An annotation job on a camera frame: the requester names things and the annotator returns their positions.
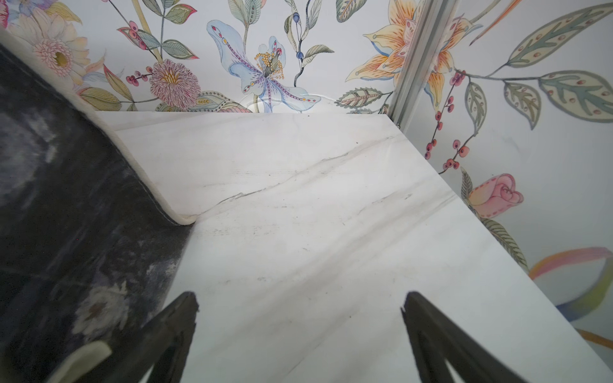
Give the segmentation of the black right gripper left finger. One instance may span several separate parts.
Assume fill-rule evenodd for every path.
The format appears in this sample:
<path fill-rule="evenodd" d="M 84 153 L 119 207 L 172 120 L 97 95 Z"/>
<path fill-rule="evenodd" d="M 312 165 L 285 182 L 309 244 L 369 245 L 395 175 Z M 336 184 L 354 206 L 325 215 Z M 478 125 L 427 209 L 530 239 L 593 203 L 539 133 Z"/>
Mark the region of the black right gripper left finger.
<path fill-rule="evenodd" d="M 199 305 L 186 291 L 112 355 L 81 377 L 82 382 L 179 382 L 196 330 Z"/>

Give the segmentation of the beige canvas tote bag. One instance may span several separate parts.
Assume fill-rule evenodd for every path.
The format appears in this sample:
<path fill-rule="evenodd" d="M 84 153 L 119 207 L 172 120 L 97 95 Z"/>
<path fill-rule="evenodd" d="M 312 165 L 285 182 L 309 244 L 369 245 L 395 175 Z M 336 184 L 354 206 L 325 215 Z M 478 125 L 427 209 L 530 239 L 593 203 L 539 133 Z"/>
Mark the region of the beige canvas tote bag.
<path fill-rule="evenodd" d="M 43 382 L 164 306 L 194 219 L 115 132 L 1 33 L 1 380 Z"/>

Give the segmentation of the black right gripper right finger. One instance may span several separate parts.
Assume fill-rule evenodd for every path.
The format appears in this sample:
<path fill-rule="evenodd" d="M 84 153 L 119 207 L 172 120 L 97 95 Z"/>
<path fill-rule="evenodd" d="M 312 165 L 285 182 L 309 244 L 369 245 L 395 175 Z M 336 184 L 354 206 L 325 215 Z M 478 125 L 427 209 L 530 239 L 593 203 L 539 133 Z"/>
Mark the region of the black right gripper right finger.
<path fill-rule="evenodd" d="M 401 308 L 413 357 L 423 382 L 453 382 L 454 368 L 465 382 L 523 382 L 417 291 Z"/>

